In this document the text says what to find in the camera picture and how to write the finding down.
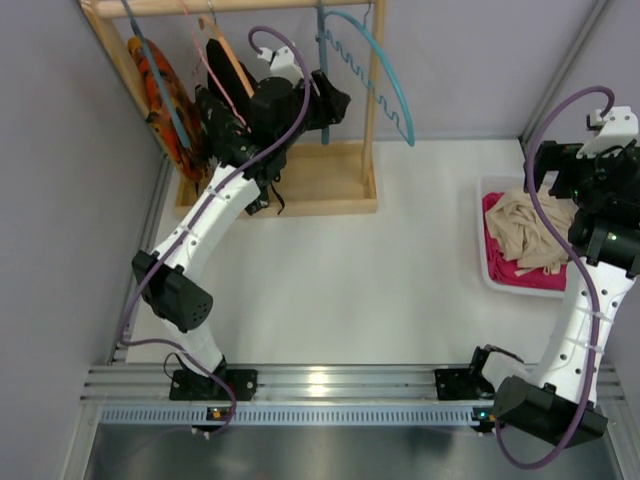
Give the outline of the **grey-blue hanger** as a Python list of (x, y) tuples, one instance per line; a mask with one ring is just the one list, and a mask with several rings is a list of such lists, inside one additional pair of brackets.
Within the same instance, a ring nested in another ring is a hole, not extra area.
[(325, 38), (325, 17), (324, 17), (324, 5), (322, 0), (316, 1), (316, 27), (317, 36), (316, 41), (318, 44), (320, 69), (325, 76), (328, 75), (328, 58), (327, 58), (327, 46)]

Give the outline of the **beige trousers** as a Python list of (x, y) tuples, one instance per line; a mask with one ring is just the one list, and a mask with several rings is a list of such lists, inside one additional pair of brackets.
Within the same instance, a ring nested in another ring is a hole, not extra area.
[(484, 213), (489, 238), (501, 258), (515, 267), (517, 278), (540, 271), (559, 275), (568, 262), (567, 252), (550, 233), (529, 194), (511, 189), (498, 195)]

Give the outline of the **pink trousers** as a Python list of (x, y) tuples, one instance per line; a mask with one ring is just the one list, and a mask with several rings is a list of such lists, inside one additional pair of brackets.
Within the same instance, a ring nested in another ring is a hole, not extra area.
[(562, 268), (559, 275), (544, 276), (540, 271), (534, 271), (531, 274), (519, 278), (515, 276), (515, 267), (504, 260), (501, 262), (495, 259), (489, 260), (489, 264), (497, 279), (502, 280), (504, 283), (557, 290), (560, 290), (561, 288), (565, 290), (566, 288), (568, 262), (566, 266)]

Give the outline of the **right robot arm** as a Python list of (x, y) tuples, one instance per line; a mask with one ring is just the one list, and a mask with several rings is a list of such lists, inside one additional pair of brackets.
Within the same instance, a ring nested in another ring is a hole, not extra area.
[(533, 370), (493, 345), (475, 350), (470, 370), (491, 394), (498, 426), (560, 449), (598, 439), (608, 426), (596, 410), (596, 381), (618, 308), (639, 278), (639, 148), (616, 141), (588, 153), (545, 141), (525, 190), (538, 192), (549, 172), (552, 196), (578, 208), (561, 243), (570, 262), (559, 318)]

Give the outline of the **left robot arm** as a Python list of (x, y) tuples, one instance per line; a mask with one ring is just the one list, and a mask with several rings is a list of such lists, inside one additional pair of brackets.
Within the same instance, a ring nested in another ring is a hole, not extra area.
[(138, 252), (132, 267), (184, 368), (208, 377), (220, 374), (226, 360), (208, 324), (213, 298), (199, 284), (206, 263), (241, 212), (268, 206), (291, 146), (309, 130), (340, 123), (351, 98), (321, 70), (297, 83), (268, 77), (257, 84), (242, 124), (211, 90), (199, 86), (195, 94), (217, 162), (213, 176), (171, 235), (152, 252)]

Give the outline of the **black white patterned trousers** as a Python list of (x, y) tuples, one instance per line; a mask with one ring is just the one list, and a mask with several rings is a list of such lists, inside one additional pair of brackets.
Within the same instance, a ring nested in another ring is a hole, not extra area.
[[(254, 143), (248, 128), (211, 90), (202, 85), (196, 86), (195, 101), (201, 123), (206, 131), (208, 149), (217, 167), (231, 166), (239, 169), (265, 149), (264, 146)], [(245, 179), (255, 180), (259, 188), (258, 197), (245, 208), (250, 216), (269, 206), (267, 192), (271, 182), (271, 174), (268, 172), (269, 162), (269, 157), (263, 158), (241, 173)]]

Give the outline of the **orange patterned trousers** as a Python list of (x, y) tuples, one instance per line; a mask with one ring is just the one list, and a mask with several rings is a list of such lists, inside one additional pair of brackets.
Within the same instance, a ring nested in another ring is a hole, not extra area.
[(151, 40), (147, 41), (165, 80), (169, 95), (172, 97), (173, 104), (187, 131), (191, 147), (186, 149), (181, 145), (152, 75), (149, 62), (144, 55), (142, 43), (136, 36), (133, 36), (127, 41), (127, 50), (141, 75), (149, 100), (149, 113), (145, 122), (162, 138), (174, 166), (186, 180), (193, 184), (207, 183), (211, 174), (211, 166), (204, 146), (204, 132), (197, 107), (189, 98), (187, 90), (161, 50)]

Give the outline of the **orange wooden hanger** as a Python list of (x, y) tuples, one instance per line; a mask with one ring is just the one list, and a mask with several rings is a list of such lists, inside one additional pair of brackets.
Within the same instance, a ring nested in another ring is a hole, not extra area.
[(210, 19), (209, 17), (206, 17), (204, 15), (201, 15), (199, 17), (198, 22), (201, 30), (203, 30), (205, 27), (208, 27), (212, 30), (215, 38), (220, 43), (230, 64), (232, 65), (236, 75), (238, 76), (238, 79), (241, 82), (247, 96), (251, 98), (254, 95), (254, 89), (251, 85), (251, 82), (249, 81), (249, 78), (247, 77), (240, 61), (236, 57), (231, 45), (226, 40), (221, 29), (217, 26), (217, 23), (213, 19)]

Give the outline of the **blue hanger far left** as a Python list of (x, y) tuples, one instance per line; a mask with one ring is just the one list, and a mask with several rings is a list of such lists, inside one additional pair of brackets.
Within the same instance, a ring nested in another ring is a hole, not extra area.
[(142, 48), (143, 48), (143, 52), (145, 57), (147, 58), (149, 65), (150, 65), (150, 69), (152, 72), (152, 75), (156, 81), (157, 87), (160, 91), (161, 97), (164, 101), (164, 104), (168, 110), (170, 119), (174, 125), (176, 134), (179, 138), (179, 141), (181, 143), (181, 145), (188, 149), (191, 147), (191, 142), (189, 139), (189, 136), (187, 134), (187, 131), (184, 127), (184, 124), (182, 122), (182, 120), (180, 119), (178, 112), (173, 104), (172, 101), (172, 97), (169, 95), (169, 91), (167, 89), (165, 80), (161, 74), (161, 71), (158, 67), (158, 64), (154, 58), (154, 55), (151, 51), (150, 48), (150, 44), (147, 41), (147, 39), (145, 38), (144, 34), (142, 33), (142, 30), (136, 20), (136, 17), (133, 13), (133, 10), (131, 8), (131, 6), (129, 5), (129, 2), (127, 0), (121, 0), (121, 3), (125, 9), (126, 15), (129, 19), (129, 22), (131, 24), (132, 30), (134, 35), (141, 41), (142, 43)]

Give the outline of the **white plastic basket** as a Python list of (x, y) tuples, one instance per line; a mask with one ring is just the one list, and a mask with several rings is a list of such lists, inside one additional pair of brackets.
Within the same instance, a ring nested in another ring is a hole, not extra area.
[(490, 236), (487, 229), (485, 213), (505, 193), (511, 190), (521, 190), (523, 174), (490, 173), (479, 177), (476, 182), (476, 217), (477, 238), (480, 273), (485, 284), (492, 290), (513, 295), (537, 297), (545, 299), (562, 299), (564, 289), (547, 289), (524, 286), (521, 284), (504, 283), (498, 280), (492, 272), (489, 260), (503, 261), (499, 244)]

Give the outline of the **wooden clothes rack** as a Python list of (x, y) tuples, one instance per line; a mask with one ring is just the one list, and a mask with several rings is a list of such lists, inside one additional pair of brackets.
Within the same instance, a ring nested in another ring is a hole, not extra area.
[[(125, 18), (120, 1), (81, 1), (79, 3), (97, 38), (124, 82), (143, 116), (150, 111), (142, 76), (128, 53), (115, 18)], [(243, 12), (312, 8), (314, 1), (130, 1), (135, 17), (180, 14)], [(284, 195), (286, 216), (321, 216), (373, 213), (377, 210), (377, 189), (373, 165), (373, 140), (377, 102), (367, 92), (363, 138), (337, 141), (322, 146), (297, 143), (289, 151), (284, 177), (278, 191)]]

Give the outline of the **aluminium rail base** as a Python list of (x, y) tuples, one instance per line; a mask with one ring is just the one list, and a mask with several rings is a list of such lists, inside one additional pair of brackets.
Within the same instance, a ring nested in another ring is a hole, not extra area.
[(178, 387), (159, 364), (90, 369), (80, 404), (107, 425), (216, 430), (240, 426), (491, 428), (488, 398), (444, 400), (438, 366), (252, 365), (251, 377), (216, 399), (173, 400)]

